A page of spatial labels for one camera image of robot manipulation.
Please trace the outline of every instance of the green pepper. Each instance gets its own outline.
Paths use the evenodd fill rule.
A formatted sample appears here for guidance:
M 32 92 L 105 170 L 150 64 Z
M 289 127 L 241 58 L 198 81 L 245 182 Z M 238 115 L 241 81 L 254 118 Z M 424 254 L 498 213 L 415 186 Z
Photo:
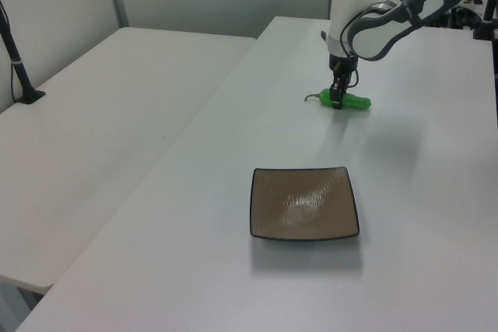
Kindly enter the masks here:
M 334 102 L 330 98 L 330 90 L 322 89 L 320 93 L 313 93 L 311 95 L 306 96 L 304 101 L 308 100 L 308 97 L 317 97 L 320 99 L 320 103 L 322 105 L 326 105 L 327 107 L 331 107 Z M 343 108 L 355 108 L 355 109 L 368 109 L 372 105 L 372 102 L 367 97 L 359 97 L 353 95 L 351 93 L 345 93 L 342 97 L 342 107 Z

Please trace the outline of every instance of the black cable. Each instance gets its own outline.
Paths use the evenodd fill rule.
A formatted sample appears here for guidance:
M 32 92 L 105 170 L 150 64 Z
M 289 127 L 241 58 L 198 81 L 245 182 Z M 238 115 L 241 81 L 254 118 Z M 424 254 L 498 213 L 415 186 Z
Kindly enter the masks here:
M 353 21 L 355 21 L 358 17 L 360 17 L 363 14 L 363 12 L 358 13 L 356 16 L 354 16 L 350 21 L 344 26 L 344 29 L 341 31 L 341 35 L 339 36 L 339 42 L 341 43 L 342 50 L 344 51 L 346 57 L 349 60 L 349 63 L 351 66 L 354 66 L 354 62 L 352 62 L 351 56 L 349 56 L 349 52 L 345 49 L 344 43 L 342 42 L 342 35 L 344 35 L 345 30 L 348 28 L 349 25 L 352 24 Z M 355 67 L 355 74 L 356 74 L 356 83 L 354 85 L 348 85 L 348 89 L 352 89 L 353 87 L 356 87 L 359 82 L 359 74 L 358 74 L 358 68 Z
M 7 27 L 9 28 L 10 31 L 9 16 L 7 15 L 7 12 L 1 0 L 0 0 L 0 9 L 2 11 L 2 15 L 5 17 L 5 21 L 7 21 Z M 17 103 L 16 97 L 14 96 L 14 64 L 12 63 L 12 61 L 10 61 L 10 95 L 12 97 L 12 101 L 14 103 Z
M 14 64 L 12 62 L 10 63 L 10 95 L 12 96 L 12 101 L 17 103 L 14 97 Z
M 7 26 L 9 27 L 9 30 L 10 30 L 9 16 L 7 16 L 7 12 L 6 12 L 5 8 L 3 7 L 3 3 L 1 0 L 0 0 L 0 9 L 2 10 L 3 16 L 5 17 L 5 20 L 7 21 Z

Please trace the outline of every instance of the square plate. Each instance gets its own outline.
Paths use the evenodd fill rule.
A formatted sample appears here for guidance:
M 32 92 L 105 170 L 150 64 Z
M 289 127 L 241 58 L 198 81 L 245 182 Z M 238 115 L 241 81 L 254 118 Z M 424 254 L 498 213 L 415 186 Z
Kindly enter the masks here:
M 251 235 L 298 241 L 358 236 L 358 214 L 348 170 L 255 169 Z

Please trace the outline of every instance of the white table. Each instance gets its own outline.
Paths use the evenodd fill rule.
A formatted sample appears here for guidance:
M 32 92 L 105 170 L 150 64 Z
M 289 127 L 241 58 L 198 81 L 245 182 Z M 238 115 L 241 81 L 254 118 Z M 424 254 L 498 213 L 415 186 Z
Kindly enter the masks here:
M 0 115 L 0 281 L 45 293 L 254 43 L 122 29 Z
M 275 19 L 19 332 L 495 330 L 491 45 L 418 30 L 359 63 L 371 111 L 334 111 L 303 101 L 331 81 L 328 25 Z M 326 166 L 357 238 L 250 236 L 254 168 Z

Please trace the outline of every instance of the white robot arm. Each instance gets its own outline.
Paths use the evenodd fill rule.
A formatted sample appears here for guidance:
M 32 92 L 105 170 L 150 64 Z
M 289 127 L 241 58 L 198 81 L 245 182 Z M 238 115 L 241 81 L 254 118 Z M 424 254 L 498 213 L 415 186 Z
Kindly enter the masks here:
M 398 40 L 463 1 L 332 0 L 331 28 L 325 39 L 334 72 L 334 107 L 340 109 L 342 105 L 358 58 L 382 59 Z

